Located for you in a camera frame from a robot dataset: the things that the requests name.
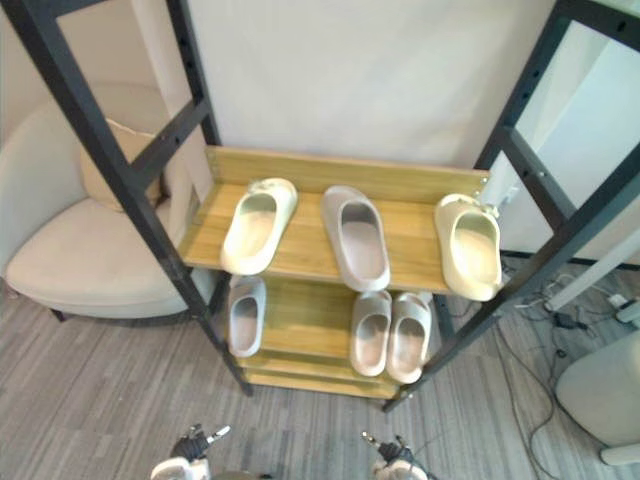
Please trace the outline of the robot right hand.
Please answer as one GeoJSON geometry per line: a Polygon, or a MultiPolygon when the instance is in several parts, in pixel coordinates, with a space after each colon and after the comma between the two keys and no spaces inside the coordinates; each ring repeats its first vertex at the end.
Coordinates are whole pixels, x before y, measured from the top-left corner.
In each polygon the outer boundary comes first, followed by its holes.
{"type": "Polygon", "coordinates": [[[372,446],[386,463],[392,463],[396,460],[411,463],[414,460],[412,451],[401,435],[395,435],[394,441],[381,442],[369,432],[362,431],[361,438],[372,446]]]}

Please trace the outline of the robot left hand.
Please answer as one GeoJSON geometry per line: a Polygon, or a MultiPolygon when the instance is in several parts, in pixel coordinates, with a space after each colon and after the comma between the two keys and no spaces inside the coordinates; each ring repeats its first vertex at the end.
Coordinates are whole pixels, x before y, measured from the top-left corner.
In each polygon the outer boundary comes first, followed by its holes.
{"type": "Polygon", "coordinates": [[[225,425],[217,431],[207,433],[200,423],[193,424],[174,444],[170,457],[184,458],[188,462],[204,459],[210,446],[229,434],[230,431],[231,426],[225,425]]]}

